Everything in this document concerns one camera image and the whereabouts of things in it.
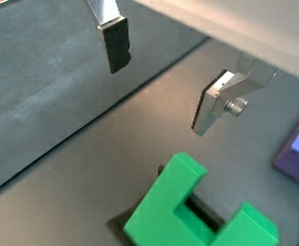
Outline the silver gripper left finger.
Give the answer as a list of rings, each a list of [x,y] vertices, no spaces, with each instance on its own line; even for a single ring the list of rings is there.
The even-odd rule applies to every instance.
[[[97,31],[104,44],[111,73],[129,63],[128,20],[120,14],[116,0],[85,0],[97,21]]]

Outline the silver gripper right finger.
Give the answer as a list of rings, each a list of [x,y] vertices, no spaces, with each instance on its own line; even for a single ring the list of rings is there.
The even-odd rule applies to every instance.
[[[242,54],[235,69],[224,69],[202,91],[192,132],[203,135],[226,112],[238,117],[248,105],[243,96],[267,86],[276,73],[274,65]]]

